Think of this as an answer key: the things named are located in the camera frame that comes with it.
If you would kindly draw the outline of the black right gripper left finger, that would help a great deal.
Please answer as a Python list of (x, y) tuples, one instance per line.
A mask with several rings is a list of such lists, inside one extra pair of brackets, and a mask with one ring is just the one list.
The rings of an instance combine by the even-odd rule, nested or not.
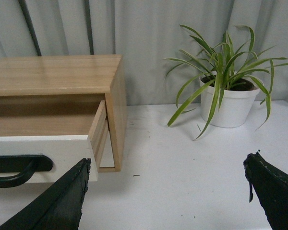
[(83, 158), (0, 230), (77, 230), (88, 191), (91, 159)]

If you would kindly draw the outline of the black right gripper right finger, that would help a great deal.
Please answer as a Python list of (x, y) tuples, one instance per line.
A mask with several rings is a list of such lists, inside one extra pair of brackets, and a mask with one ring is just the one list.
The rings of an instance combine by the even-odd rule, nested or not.
[(255, 190), (271, 228), (288, 230), (288, 174), (268, 163), (259, 151), (248, 154), (243, 166), (249, 201)]

